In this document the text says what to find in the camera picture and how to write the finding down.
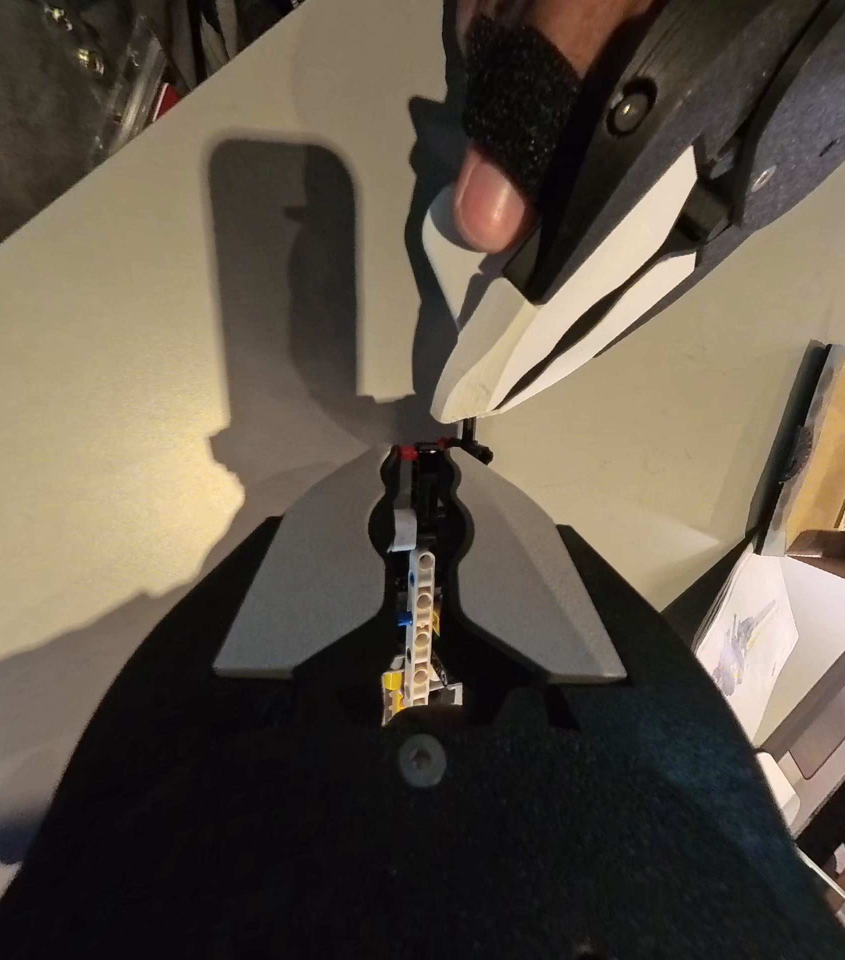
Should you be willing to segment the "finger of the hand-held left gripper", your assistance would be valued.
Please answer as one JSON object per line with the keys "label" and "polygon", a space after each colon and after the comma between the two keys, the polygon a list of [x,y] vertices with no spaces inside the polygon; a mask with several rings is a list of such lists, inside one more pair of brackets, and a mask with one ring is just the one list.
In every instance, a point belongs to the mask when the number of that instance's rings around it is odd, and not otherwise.
{"label": "finger of the hand-held left gripper", "polygon": [[664,250],[620,288],[587,310],[557,342],[553,351],[521,378],[504,397],[500,412],[567,378],[632,329],[695,270],[695,250]]}
{"label": "finger of the hand-held left gripper", "polygon": [[450,424],[501,408],[517,381],[551,354],[583,312],[620,291],[661,248],[696,178],[689,146],[543,304],[532,304],[507,279],[490,282],[442,371],[434,419]]}

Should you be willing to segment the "person's left hand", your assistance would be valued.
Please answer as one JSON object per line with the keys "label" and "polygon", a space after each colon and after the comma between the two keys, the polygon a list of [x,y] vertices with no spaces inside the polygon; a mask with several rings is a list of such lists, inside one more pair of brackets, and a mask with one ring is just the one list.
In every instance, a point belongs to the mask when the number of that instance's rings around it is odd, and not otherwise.
{"label": "person's left hand", "polygon": [[664,2],[458,2],[468,146],[453,215],[466,244],[495,254],[530,228],[535,205],[594,72],[637,45]]}

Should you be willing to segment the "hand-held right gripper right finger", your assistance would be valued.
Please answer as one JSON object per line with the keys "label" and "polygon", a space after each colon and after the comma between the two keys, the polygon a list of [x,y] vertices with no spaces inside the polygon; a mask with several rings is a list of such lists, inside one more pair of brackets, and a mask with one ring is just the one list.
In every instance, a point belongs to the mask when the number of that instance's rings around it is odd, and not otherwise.
{"label": "hand-held right gripper right finger", "polygon": [[455,558],[462,617],[551,682],[608,685],[627,672],[551,516],[464,450],[451,451],[464,519]]}

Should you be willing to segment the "multicoloured lego model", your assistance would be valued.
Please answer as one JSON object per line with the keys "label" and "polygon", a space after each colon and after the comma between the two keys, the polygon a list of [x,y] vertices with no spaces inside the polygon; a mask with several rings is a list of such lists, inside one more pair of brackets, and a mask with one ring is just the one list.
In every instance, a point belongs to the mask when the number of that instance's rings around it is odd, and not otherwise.
{"label": "multicoloured lego model", "polygon": [[462,707],[464,685],[440,656],[449,549],[445,454],[453,439],[398,446],[383,477],[392,494],[388,573],[401,647],[380,677],[381,725],[423,707]]}

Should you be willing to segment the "clear plastic bag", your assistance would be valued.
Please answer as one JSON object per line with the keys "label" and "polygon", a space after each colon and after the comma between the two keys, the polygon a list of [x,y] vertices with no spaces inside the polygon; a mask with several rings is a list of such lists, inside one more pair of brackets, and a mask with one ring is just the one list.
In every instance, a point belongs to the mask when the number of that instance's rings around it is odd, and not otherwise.
{"label": "clear plastic bag", "polygon": [[103,2],[123,13],[113,32],[90,19],[98,2],[36,1],[48,31],[93,102],[87,168],[93,170],[141,135],[157,117],[172,76],[171,57],[147,2]]}

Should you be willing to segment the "lego instruction booklet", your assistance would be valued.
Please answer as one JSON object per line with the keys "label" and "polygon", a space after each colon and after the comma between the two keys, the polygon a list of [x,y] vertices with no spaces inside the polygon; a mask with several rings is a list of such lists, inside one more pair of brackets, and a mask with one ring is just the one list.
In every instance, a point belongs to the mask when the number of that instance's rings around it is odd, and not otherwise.
{"label": "lego instruction booklet", "polygon": [[747,545],[696,631],[692,650],[751,742],[798,640],[781,560]]}

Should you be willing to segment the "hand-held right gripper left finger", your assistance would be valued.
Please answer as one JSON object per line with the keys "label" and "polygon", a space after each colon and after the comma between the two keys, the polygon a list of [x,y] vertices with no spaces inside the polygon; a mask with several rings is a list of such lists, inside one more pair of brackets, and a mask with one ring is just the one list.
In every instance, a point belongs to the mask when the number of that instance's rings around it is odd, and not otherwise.
{"label": "hand-held right gripper left finger", "polygon": [[217,675],[289,679],[381,610],[385,561],[370,520],[391,451],[370,448],[286,510],[213,662]]}

